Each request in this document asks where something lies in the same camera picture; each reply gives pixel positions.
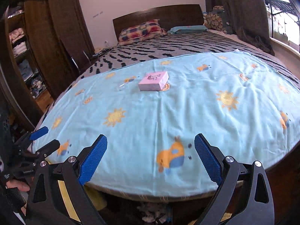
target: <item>light blue bed sheet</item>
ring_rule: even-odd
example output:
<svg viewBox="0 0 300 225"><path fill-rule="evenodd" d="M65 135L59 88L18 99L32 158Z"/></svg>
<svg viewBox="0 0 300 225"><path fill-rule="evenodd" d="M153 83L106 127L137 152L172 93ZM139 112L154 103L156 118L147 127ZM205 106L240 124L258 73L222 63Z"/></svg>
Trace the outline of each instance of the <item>light blue bed sheet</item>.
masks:
<svg viewBox="0 0 300 225"><path fill-rule="evenodd" d="M145 73L158 71L169 74L165 90L140 91ZM61 147L48 160L63 162L104 134L107 151L92 185L189 197L217 187L195 151L198 133L225 156L268 168L299 141L299 106L299 89L245 52L156 59L80 80L42 123L49 133L33 151L57 139Z"/></svg>

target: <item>floor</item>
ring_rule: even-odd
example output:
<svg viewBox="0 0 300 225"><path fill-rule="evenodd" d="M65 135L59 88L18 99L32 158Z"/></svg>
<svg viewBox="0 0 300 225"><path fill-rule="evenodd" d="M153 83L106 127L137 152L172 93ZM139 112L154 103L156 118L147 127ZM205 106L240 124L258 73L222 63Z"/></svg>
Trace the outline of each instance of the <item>floor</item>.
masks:
<svg viewBox="0 0 300 225"><path fill-rule="evenodd" d="M48 105L53 102L53 98L51 97L49 91L46 89L44 90L39 97L36 99L38 106L41 108L43 112L46 111Z"/></svg>

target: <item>cartoon animal print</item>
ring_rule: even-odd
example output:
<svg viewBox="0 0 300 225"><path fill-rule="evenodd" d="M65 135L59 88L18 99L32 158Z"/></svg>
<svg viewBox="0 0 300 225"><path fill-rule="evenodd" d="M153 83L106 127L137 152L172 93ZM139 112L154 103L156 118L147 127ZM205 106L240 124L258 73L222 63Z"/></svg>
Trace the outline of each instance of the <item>cartoon animal print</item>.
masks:
<svg viewBox="0 0 300 225"><path fill-rule="evenodd" d="M210 65L206 65L206 64L203 64L202 66L200 67L197 67L197 69L201 72L201 71L205 71L205 70L208 70Z"/></svg>
<svg viewBox="0 0 300 225"><path fill-rule="evenodd" d="M160 151L156 156L158 171L161 173L166 169L166 173L170 173L170 168L177 168L183 165L185 159L185 151L181 143L180 137L174 137L175 142L170 149Z"/></svg>
<svg viewBox="0 0 300 225"><path fill-rule="evenodd" d="M135 78L136 78L136 76L132 76L132 77L130 77L130 78L127 78L127 79L124 80L124 83L125 83L125 84L126 84L126 83L129 83L129 82L133 81Z"/></svg>
<svg viewBox="0 0 300 225"><path fill-rule="evenodd" d="M57 155L58 156L63 156L66 154L68 147L72 146L71 144L69 144L70 140L67 140L64 144L60 145L59 149L57 150Z"/></svg>
<svg viewBox="0 0 300 225"><path fill-rule="evenodd" d="M290 119L287 116L287 113L280 111L280 123L283 129L287 129L290 126Z"/></svg>
<svg viewBox="0 0 300 225"><path fill-rule="evenodd" d="M160 74L157 74L157 75L149 75L147 80L157 80L161 75Z"/></svg>
<svg viewBox="0 0 300 225"><path fill-rule="evenodd" d="M75 93L75 95L77 96L77 95L80 95L81 93L83 93L85 91L85 89L81 89L80 91L77 91L76 93Z"/></svg>

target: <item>wooden headboard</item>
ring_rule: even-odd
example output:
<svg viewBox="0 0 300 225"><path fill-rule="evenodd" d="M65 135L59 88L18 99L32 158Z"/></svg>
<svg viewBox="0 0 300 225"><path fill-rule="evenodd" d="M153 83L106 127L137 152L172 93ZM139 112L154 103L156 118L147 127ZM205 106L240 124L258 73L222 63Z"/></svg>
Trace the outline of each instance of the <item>wooden headboard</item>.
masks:
<svg viewBox="0 0 300 225"><path fill-rule="evenodd" d="M203 25L204 19L199 4L155 7L113 19L115 35L119 37L122 29L139 25L152 19L159 19L166 31L175 26Z"/></svg>

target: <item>human hand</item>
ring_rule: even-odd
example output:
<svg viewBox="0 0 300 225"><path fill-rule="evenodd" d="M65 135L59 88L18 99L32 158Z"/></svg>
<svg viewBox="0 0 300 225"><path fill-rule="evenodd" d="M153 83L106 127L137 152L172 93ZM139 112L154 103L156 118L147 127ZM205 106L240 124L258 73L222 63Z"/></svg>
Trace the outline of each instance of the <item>human hand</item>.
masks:
<svg viewBox="0 0 300 225"><path fill-rule="evenodd" d="M27 192L30 190L30 187L26 183L21 182L16 179L8 181L6 183L6 186L7 186L7 188L18 188L20 191L24 191L24 192ZM21 208L24 215L26 214L26 205Z"/></svg>

